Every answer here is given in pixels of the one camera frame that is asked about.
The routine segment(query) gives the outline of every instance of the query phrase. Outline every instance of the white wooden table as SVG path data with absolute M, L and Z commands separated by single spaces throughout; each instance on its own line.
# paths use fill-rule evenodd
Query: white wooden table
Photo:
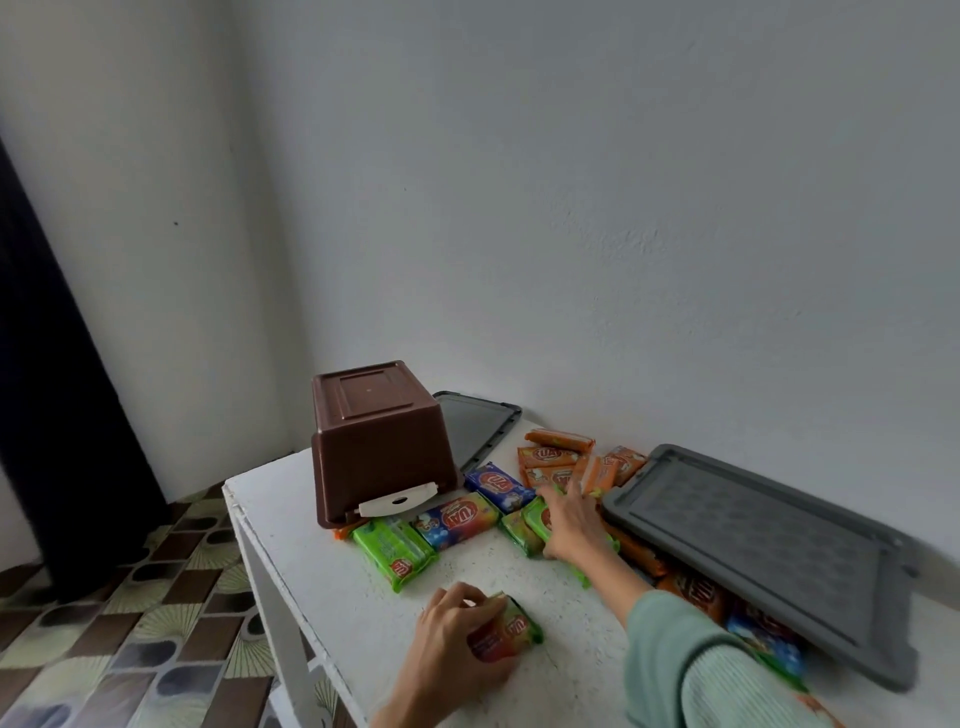
M 530 426 L 518 423 L 491 456 L 514 476 L 516 447 Z M 523 656 L 501 692 L 444 725 L 629 725 L 623 630 L 565 565 L 527 559 L 494 530 L 443 552 L 395 595 L 353 543 L 335 541 L 317 525 L 309 450 L 228 480 L 224 493 L 276 656 L 283 688 L 272 700 L 284 728 L 322 725 L 311 678 L 319 668 L 357 726 L 366 726 L 390 694 L 424 602 L 457 580 L 514 596 L 542 625 L 546 642 Z M 960 616 L 916 595 L 911 627 L 921 666 L 908 695 L 886 692 L 829 660 L 813 661 L 808 682 L 848 726 L 960 725 Z M 310 665 L 298 629 L 317 653 Z

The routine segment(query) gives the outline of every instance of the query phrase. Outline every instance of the floor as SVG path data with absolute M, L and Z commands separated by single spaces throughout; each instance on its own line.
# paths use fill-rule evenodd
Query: floor
M 171 507 L 140 560 L 85 599 L 51 602 L 39 564 L 0 572 L 0 728 L 279 728 L 220 487 Z M 324 728 L 352 725 L 325 678 L 316 695 Z

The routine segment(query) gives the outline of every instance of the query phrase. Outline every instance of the upside-down plastic container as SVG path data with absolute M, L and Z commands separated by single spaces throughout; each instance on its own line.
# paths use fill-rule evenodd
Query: upside-down plastic container
M 313 400 L 324 528 L 405 510 L 462 482 L 440 403 L 402 361 L 315 376 Z

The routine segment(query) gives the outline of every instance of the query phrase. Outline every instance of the gray plastic tray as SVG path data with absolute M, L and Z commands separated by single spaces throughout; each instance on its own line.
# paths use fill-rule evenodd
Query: gray plastic tray
M 892 528 L 674 445 L 603 500 L 669 551 L 889 690 L 917 677 L 907 643 L 916 544 Z
M 515 404 L 481 400 L 456 392 L 437 392 L 433 399 L 440 403 L 444 413 L 453 462 L 464 474 L 483 462 L 523 414 Z

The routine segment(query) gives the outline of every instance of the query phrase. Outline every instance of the blue snack package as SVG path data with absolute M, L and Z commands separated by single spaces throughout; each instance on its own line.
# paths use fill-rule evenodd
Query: blue snack package
M 493 528 L 499 520 L 500 512 L 486 498 L 469 493 L 424 511 L 413 526 L 439 553 Z
M 537 497 L 536 491 L 514 480 L 493 463 L 467 473 L 466 480 L 467 490 L 479 493 L 504 514 L 520 510 Z
M 727 620 L 727 630 L 747 643 L 754 657 L 788 685 L 806 692 L 801 639 L 792 629 L 737 599 Z

